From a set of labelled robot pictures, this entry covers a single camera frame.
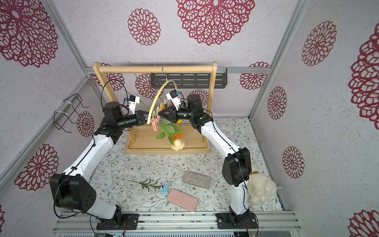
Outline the blue flower with stem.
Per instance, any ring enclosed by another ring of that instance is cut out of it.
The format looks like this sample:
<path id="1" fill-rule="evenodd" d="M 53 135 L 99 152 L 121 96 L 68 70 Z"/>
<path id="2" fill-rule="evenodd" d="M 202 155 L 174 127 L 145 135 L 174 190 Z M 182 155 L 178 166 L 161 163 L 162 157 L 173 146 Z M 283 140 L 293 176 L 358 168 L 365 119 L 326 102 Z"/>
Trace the blue flower with stem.
<path id="1" fill-rule="evenodd" d="M 115 178 L 115 179 L 137 183 L 142 187 L 142 189 L 147 189 L 148 191 L 159 190 L 160 193 L 165 197 L 167 197 L 170 192 L 170 187 L 169 187 L 168 182 L 159 184 L 157 180 L 154 181 L 152 179 L 145 179 L 144 181 L 135 181 L 135 180 L 124 179 L 124 178 Z"/>

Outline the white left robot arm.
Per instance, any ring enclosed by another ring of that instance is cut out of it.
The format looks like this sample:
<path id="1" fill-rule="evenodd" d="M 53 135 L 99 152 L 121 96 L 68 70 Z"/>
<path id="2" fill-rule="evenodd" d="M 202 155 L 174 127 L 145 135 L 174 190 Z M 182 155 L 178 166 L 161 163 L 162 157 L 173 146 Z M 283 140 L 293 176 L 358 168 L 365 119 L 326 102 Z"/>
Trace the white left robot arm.
<path id="1" fill-rule="evenodd" d="M 78 210 L 100 220 L 122 221 L 120 207 L 99 198 L 89 183 L 99 162 L 123 132 L 147 123 L 148 112 L 139 110 L 123 115 L 121 108 L 118 102 L 105 104 L 103 120 L 89 145 L 69 168 L 52 175 L 49 184 L 54 207 Z"/>

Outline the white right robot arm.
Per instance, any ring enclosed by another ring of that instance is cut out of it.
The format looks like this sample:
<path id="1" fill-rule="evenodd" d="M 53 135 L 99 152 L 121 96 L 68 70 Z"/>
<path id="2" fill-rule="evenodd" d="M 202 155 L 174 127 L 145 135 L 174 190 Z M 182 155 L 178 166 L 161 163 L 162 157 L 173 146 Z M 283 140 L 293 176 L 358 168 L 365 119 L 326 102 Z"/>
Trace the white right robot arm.
<path id="1" fill-rule="evenodd" d="M 172 106 L 159 112 L 159 115 L 170 122 L 181 119 L 190 121 L 192 127 L 225 158 L 222 175 L 230 185 L 230 221 L 238 225 L 247 220 L 250 213 L 247 206 L 247 181 L 252 171 L 249 150 L 238 147 L 223 134 L 214 122 L 213 114 L 203 108 L 199 95 L 190 94 L 182 99 L 177 92 L 170 92 L 166 97 Z"/>

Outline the peach rose with stem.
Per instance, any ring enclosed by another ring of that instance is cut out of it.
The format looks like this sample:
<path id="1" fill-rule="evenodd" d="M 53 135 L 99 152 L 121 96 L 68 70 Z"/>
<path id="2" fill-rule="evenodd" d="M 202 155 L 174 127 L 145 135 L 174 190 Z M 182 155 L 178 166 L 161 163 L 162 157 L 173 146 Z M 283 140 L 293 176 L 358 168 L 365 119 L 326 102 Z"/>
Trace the peach rose with stem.
<path id="1" fill-rule="evenodd" d="M 165 99 L 162 103 L 157 106 L 157 100 L 160 97 L 162 90 L 159 90 L 156 97 L 153 100 L 153 110 L 152 113 L 148 115 L 148 124 L 142 125 L 134 128 L 130 132 L 128 132 L 130 145 L 129 149 L 142 149 L 142 150 L 152 150 L 152 149 L 166 149 L 167 147 L 163 144 L 159 144 L 158 142 L 163 140 L 164 138 L 168 139 L 170 143 L 170 149 L 174 151 L 179 151 L 184 148 L 185 142 L 182 138 L 173 139 L 171 136 L 174 133 L 174 128 L 171 126 L 173 123 L 167 119 L 163 119 L 160 117 L 160 121 L 158 124 L 158 130 L 154 131 L 152 126 L 153 118 L 158 116 L 158 113 L 163 109 L 168 108 L 169 100 Z"/>

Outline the orange flower with stem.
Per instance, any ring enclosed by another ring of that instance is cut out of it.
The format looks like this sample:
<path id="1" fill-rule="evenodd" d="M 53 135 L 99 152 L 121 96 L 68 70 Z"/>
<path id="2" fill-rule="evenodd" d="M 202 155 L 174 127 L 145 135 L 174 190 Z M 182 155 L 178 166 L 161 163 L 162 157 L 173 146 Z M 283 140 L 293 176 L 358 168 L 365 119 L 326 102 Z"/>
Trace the orange flower with stem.
<path id="1" fill-rule="evenodd" d="M 171 125 L 174 128 L 174 133 L 171 136 L 173 139 L 179 139 L 183 137 L 183 129 L 179 124 L 173 123 Z"/>

